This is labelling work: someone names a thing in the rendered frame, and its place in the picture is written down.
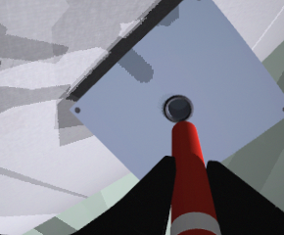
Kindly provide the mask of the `blue-grey square panel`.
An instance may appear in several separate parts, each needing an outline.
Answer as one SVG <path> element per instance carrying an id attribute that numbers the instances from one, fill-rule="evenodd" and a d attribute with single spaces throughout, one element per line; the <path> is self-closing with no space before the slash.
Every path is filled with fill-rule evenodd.
<path id="1" fill-rule="evenodd" d="M 196 126 L 205 166 L 284 118 L 284 93 L 213 0 L 182 0 L 69 109 L 138 181 Z"/>

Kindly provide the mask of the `red cylindrical peg with grey band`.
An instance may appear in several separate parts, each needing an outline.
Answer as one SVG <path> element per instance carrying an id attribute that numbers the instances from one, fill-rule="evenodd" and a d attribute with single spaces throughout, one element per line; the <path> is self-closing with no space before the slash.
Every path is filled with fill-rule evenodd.
<path id="1" fill-rule="evenodd" d="M 179 121 L 172 127 L 170 156 L 176 164 L 170 235 L 220 235 L 208 170 L 192 122 Z"/>

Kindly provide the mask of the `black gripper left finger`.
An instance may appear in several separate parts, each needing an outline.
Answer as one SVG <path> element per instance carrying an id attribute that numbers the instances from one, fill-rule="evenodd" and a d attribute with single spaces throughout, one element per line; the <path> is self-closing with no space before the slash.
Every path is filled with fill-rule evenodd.
<path id="1" fill-rule="evenodd" d="M 174 157 L 162 157 L 117 204 L 69 235 L 166 235 L 174 177 Z"/>

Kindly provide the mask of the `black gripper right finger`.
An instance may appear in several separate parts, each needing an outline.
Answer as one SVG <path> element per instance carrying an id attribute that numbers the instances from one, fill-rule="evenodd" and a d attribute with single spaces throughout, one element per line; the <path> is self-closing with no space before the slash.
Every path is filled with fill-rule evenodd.
<path id="1" fill-rule="evenodd" d="M 220 161 L 206 169 L 220 235 L 284 235 L 284 211 Z"/>

